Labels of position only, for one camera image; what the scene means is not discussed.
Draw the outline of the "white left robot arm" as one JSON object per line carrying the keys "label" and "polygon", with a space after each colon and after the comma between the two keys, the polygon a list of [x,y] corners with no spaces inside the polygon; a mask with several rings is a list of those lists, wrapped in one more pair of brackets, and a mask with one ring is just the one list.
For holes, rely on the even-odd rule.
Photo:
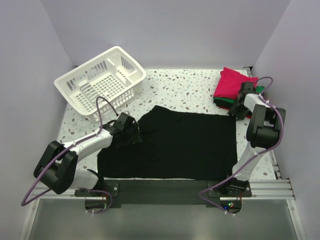
{"label": "white left robot arm", "polygon": [[89,170],[77,170],[77,164],[102,149],[141,142],[138,122],[122,112],[112,123],[101,125],[91,135],[66,143],[50,142],[33,176],[56,194],[68,189],[86,189],[92,196],[99,196],[104,190],[104,184],[99,181],[101,177]]}

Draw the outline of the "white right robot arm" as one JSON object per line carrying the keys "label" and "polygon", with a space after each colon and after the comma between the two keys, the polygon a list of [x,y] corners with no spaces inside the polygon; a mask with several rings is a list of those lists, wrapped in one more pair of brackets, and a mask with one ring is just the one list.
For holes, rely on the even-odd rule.
{"label": "white right robot arm", "polygon": [[248,113],[251,118],[246,130],[247,145],[238,162],[232,167],[232,178],[223,183],[223,192],[235,196],[247,182],[260,159],[275,149],[283,139],[287,111],[272,105],[256,92],[254,83],[243,82],[238,95],[228,110],[230,116],[243,120]]}

